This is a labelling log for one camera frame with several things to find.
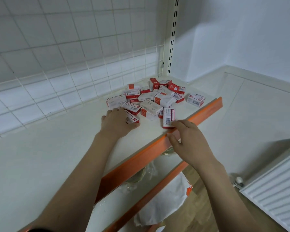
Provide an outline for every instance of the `forearm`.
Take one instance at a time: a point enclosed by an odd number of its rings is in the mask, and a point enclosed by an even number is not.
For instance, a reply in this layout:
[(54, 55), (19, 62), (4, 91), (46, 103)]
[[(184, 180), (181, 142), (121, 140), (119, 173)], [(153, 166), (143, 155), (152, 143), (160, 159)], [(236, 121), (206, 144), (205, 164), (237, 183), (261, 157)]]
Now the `forearm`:
[(86, 228), (100, 181), (116, 139), (98, 133), (87, 153), (63, 183), (33, 227), (55, 232)]
[(195, 167), (204, 182), (220, 232), (259, 231), (254, 218), (217, 160)]

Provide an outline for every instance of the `radiator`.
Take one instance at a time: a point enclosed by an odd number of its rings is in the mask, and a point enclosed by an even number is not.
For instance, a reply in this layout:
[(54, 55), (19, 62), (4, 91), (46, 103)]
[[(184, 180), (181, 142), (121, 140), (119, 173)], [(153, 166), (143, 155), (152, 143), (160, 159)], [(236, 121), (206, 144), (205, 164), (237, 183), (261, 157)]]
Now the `radiator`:
[(240, 192), (290, 232), (290, 149), (250, 179)]

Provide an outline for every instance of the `orange strip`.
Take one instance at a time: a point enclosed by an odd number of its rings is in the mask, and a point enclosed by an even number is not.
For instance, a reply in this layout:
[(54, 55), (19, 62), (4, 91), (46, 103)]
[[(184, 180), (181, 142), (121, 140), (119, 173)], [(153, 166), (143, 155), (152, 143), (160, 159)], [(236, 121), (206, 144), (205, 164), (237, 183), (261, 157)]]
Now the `orange strip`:
[(156, 194), (158, 194), (167, 184), (170, 183), (188, 164), (182, 161), (169, 175), (158, 183), (151, 191), (149, 191), (139, 202), (130, 208), (121, 218), (110, 225), (104, 232), (116, 232), (120, 230), (135, 214), (137, 214)]
[[(199, 125), (220, 108), (222, 108), (222, 97), (211, 101), (209, 104), (198, 110), (196, 113), (187, 118), (189, 121)], [(170, 131), (176, 138), (179, 137), (177, 129)], [(96, 198), (96, 203), (119, 187), (122, 183), (144, 168), (153, 161), (162, 152), (171, 146), (169, 139), (164, 134), (161, 138), (150, 144), (148, 147), (132, 156), (126, 162), (106, 174), (102, 179)]]

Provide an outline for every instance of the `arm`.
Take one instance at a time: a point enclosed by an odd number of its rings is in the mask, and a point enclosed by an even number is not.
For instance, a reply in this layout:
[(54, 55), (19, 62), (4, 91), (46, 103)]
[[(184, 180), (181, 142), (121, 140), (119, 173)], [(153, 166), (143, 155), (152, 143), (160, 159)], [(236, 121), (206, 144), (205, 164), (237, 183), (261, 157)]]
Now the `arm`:
[(172, 123), (180, 133), (181, 143), (168, 134), (174, 151), (200, 175), (211, 202), (220, 232), (260, 231), (254, 218), (245, 207), (230, 183), (223, 165), (214, 157), (205, 137), (189, 121)]
[(32, 228), (53, 232), (85, 231), (95, 204), (108, 157), (119, 138), (126, 136), (138, 123), (126, 124), (123, 108), (109, 110), (102, 117), (101, 130), (87, 153), (66, 179)]

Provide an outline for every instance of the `person's left hand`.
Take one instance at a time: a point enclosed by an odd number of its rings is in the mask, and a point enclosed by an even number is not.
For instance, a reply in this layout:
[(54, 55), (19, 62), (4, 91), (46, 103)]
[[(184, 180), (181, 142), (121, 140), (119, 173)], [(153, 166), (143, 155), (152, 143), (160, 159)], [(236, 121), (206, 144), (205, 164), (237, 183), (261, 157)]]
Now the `person's left hand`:
[(123, 108), (108, 110), (106, 116), (102, 116), (100, 133), (119, 139), (140, 126), (140, 123), (127, 124), (126, 118), (127, 115)]

